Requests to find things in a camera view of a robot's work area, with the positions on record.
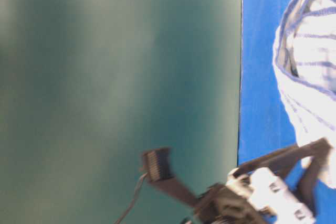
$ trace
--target teal surface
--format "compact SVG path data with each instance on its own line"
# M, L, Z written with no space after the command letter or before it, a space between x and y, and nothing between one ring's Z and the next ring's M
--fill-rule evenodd
M236 166L240 0L0 0L0 222L113 223L140 154L196 193ZM189 209L144 184L124 223Z

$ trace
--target striped towel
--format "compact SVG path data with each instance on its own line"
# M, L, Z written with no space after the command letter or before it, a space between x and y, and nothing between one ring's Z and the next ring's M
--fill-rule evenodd
M290 1L276 31L273 68L298 145L326 137L335 147L336 0ZM336 188L335 150L319 176L331 188Z

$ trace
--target white cloth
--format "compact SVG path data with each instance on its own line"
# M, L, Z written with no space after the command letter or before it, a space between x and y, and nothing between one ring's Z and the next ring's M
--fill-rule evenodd
M299 146L336 146L336 0L291 0L276 32L273 67ZM309 159L302 164L306 166ZM336 188L336 151L320 179Z

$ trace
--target wire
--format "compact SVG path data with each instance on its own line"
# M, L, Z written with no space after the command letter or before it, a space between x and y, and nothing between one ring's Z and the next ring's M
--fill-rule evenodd
M121 221L123 220L123 218L125 218L125 216L129 213L129 211L132 209L132 207L134 206L136 200L138 199L138 196L139 196L139 192L140 192L140 189L141 189L141 186L142 186L142 183L143 183L143 180L146 178L147 176L147 173L145 174L142 174L138 180L138 182L136 183L137 185L135 186L135 189L134 189L134 196L133 196L133 199L130 203L130 205L128 206L128 208L125 210L125 212L119 217L118 220L116 220L116 222L114 224L119 224L121 223Z

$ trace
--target white plastic part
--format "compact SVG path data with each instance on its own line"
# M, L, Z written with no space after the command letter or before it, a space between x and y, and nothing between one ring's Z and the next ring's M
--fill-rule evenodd
M233 176L233 173L238 168L233 169L228 175L227 175L227 181L226 181L226 187L229 188L231 191L236 193L237 195L243 197L243 198L249 198L253 192L253 189L243 183L243 180L248 177L247 174L242 174L238 178L235 178Z
M268 208L278 217L276 224L313 224L315 218L309 208L299 202L284 181L266 167L250 176L253 189L248 202L256 209Z

